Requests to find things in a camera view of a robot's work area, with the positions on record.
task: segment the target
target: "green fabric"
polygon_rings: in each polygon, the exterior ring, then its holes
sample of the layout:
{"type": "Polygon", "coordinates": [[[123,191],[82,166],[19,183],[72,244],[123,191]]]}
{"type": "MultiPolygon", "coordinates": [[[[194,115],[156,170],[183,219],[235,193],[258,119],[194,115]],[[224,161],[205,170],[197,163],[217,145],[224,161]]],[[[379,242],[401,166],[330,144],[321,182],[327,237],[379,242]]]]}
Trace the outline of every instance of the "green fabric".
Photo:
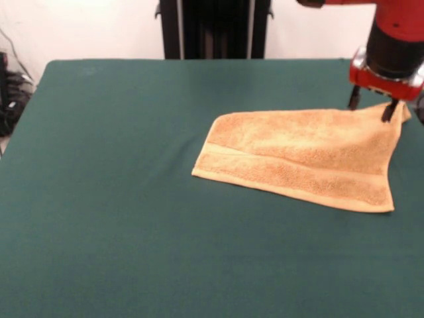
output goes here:
{"type": "Polygon", "coordinates": [[[347,78],[342,60],[49,64],[0,162],[0,317],[424,317],[415,116],[391,214],[190,174],[219,115],[343,109],[347,78]]]}

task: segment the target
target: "white wall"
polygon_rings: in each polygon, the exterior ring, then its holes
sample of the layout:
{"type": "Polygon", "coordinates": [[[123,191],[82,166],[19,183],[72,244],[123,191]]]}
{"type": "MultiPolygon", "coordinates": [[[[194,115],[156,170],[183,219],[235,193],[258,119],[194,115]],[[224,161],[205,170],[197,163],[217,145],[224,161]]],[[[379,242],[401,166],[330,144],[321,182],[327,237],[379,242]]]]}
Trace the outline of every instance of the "white wall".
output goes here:
{"type": "MultiPolygon", "coordinates": [[[[0,0],[0,26],[35,80],[51,60],[164,57],[159,0],[0,0]]],[[[267,58],[351,57],[365,44],[373,6],[304,8],[273,0],[267,58]]],[[[10,49],[0,38],[0,47],[10,49]]]]}

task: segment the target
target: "green tablecloth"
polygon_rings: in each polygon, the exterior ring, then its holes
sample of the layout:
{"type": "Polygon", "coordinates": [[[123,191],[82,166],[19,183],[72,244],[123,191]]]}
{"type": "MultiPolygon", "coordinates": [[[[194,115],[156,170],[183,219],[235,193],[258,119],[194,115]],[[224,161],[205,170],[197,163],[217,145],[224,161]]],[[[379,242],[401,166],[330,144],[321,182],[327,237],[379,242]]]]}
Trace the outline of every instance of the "green tablecloth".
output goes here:
{"type": "Polygon", "coordinates": [[[390,164],[391,214],[190,175],[219,115],[342,109],[347,72],[341,60],[49,64],[0,162],[0,317],[424,317],[415,116],[390,164]]]}

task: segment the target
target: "towel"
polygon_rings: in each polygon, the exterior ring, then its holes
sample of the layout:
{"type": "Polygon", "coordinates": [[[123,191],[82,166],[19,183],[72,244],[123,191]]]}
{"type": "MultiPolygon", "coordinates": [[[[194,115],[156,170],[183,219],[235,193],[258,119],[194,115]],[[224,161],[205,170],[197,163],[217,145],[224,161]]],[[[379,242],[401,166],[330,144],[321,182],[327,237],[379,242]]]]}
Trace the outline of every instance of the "towel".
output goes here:
{"type": "Polygon", "coordinates": [[[220,116],[191,174],[337,209],[393,211],[388,167],[411,113],[401,103],[383,123],[386,106],[220,116]]]}

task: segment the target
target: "cable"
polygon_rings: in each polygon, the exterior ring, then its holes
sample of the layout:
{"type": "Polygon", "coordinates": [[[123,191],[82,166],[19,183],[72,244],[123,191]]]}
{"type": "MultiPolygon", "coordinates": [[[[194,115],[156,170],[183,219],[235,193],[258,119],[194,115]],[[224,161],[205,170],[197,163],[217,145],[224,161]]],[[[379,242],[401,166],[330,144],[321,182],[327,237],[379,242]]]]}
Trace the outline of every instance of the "cable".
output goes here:
{"type": "Polygon", "coordinates": [[[12,47],[12,52],[13,55],[16,58],[16,61],[18,62],[19,66],[23,69],[23,71],[25,72],[25,74],[30,78],[31,81],[34,81],[33,78],[31,77],[31,75],[29,74],[27,68],[24,66],[24,64],[22,64],[22,62],[19,60],[18,54],[16,53],[16,49],[15,49],[15,45],[13,44],[13,41],[11,40],[11,38],[9,38],[7,36],[7,34],[5,33],[5,31],[3,31],[3,29],[0,27],[0,34],[3,35],[3,37],[9,42],[9,44],[12,47]]]}

